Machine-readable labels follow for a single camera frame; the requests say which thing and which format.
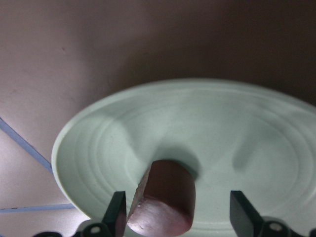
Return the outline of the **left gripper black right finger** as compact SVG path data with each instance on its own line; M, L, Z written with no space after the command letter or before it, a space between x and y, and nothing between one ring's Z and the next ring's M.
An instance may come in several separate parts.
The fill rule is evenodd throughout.
M231 191L230 223L238 237L258 237L264 219L242 191Z

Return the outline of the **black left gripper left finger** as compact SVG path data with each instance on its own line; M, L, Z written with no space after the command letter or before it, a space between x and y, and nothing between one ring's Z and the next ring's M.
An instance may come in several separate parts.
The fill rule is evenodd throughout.
M102 223L107 226L112 237L122 237L126 227L125 191L114 192Z

